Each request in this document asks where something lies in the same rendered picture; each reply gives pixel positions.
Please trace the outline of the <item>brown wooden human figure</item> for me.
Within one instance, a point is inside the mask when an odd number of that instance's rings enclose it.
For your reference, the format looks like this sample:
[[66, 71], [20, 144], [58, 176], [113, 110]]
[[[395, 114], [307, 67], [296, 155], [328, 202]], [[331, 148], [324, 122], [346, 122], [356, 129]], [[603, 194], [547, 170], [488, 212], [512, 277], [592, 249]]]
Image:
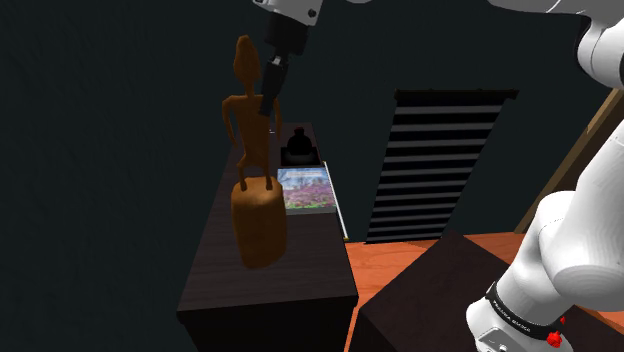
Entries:
[[243, 150], [236, 164], [238, 182], [230, 196], [232, 227], [244, 266], [257, 269], [285, 253], [287, 223], [282, 185], [270, 174], [270, 118], [259, 113], [264, 96], [254, 89], [261, 78], [261, 64], [247, 35], [237, 39], [233, 71], [244, 93], [222, 101], [228, 137], [237, 144], [231, 124], [235, 119]]

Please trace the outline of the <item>window with dark blinds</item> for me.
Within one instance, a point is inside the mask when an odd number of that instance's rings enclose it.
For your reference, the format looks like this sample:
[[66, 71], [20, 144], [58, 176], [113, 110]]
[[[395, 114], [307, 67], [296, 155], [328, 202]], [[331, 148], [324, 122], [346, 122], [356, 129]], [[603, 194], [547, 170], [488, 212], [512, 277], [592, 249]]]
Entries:
[[394, 93], [368, 243], [442, 236], [503, 105], [516, 89]]

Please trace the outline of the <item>small black figure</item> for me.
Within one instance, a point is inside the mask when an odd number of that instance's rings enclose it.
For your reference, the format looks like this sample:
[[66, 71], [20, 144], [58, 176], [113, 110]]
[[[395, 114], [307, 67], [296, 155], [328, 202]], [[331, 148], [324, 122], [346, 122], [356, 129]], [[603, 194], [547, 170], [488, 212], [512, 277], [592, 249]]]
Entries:
[[294, 135], [288, 139], [287, 145], [281, 148], [282, 166], [318, 166], [320, 158], [318, 150], [312, 145], [305, 129], [298, 126]]

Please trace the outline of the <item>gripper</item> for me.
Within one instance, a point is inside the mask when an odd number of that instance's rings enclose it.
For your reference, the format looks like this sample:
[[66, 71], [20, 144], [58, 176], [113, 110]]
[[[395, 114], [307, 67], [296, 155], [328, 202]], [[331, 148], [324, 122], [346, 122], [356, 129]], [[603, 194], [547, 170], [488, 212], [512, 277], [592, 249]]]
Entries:
[[280, 94], [289, 66], [289, 55], [301, 56], [308, 39], [308, 26], [288, 16], [272, 12], [264, 41], [274, 48], [273, 55], [264, 70], [259, 114], [269, 116], [274, 100]]

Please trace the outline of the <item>book with flower field cover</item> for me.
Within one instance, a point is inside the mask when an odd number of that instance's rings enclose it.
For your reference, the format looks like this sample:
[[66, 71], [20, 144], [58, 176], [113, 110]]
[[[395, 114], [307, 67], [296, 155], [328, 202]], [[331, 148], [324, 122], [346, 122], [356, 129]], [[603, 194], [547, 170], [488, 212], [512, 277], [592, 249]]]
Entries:
[[336, 198], [325, 168], [281, 168], [277, 176], [288, 215], [336, 212]]

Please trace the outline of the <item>dark wooden chest of drawers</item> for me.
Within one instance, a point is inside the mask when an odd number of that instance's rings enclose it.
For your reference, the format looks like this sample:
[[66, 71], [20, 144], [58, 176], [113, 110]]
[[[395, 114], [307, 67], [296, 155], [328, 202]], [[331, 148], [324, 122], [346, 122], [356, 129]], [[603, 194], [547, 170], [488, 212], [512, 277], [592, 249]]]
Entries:
[[232, 148], [177, 308], [198, 352], [344, 352], [358, 292], [338, 217], [288, 217], [285, 254], [246, 268], [232, 230]]

